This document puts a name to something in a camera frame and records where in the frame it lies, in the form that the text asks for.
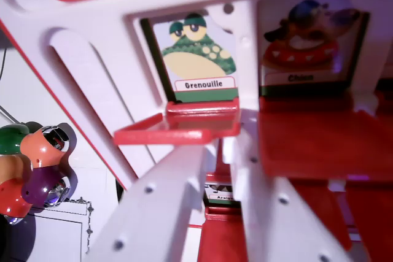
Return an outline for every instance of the toy shelf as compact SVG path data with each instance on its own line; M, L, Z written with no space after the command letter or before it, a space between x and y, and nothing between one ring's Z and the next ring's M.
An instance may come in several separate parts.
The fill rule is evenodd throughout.
M263 99L260 154L266 172L291 179L393 180L393 137L383 122L343 101L288 111Z
M328 188L328 181L291 180L291 184L343 248L350 250L352 242L349 238L347 225L335 194Z
M238 99L223 102L175 104L169 102L166 115L156 114L114 134L122 144L208 144L240 132Z
M247 261L241 210L237 208L207 207L202 226L198 262Z
M392 198L392 184L349 183L346 187L347 202L371 261L387 261L393 255Z

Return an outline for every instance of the dog card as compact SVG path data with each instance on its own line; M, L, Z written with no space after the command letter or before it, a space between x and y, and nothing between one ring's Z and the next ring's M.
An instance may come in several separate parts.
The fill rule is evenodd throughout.
M350 0L261 0L261 86L346 80L360 16Z
M154 18L150 24L178 101L237 97L232 34L201 12Z

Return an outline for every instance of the purple toy piece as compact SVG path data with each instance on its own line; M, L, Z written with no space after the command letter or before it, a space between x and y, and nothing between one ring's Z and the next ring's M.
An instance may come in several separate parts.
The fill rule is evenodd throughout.
M23 199L30 204L43 206L50 190L63 176L58 165L33 169L29 181L22 188Z

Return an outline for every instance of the screw hole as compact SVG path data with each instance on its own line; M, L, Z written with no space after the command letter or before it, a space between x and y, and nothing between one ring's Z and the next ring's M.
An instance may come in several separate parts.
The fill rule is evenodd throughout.
M278 201L279 201L281 204L283 204L283 205L288 205L288 204L289 204L289 198L288 198L287 195L284 195L284 194L282 194L282 195L280 195L280 196L278 197Z
M154 191L155 185L154 184L150 184L148 186L145 187L145 193L149 194L152 193Z
M328 256L321 254L321 255L319 255L319 261L330 262L330 259L328 258Z
M232 3L226 3L224 4L224 12L227 15L230 15L233 11L235 10L235 8L233 7Z
M113 249L115 251L120 251L123 248L124 248L124 242L122 242L120 240L115 241L115 243L113 244Z

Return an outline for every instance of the cartoon frog illustration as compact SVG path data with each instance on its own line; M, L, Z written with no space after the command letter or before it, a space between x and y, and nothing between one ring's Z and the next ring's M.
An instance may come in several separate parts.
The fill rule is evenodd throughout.
M278 69L332 68L339 53L336 39L352 28L360 12L328 8L316 0L294 6L278 29L264 34L271 44L261 64Z
M180 78L225 77L236 71L231 54L208 36L200 14L191 13L184 23L173 23L169 34L175 43L162 51L163 60Z

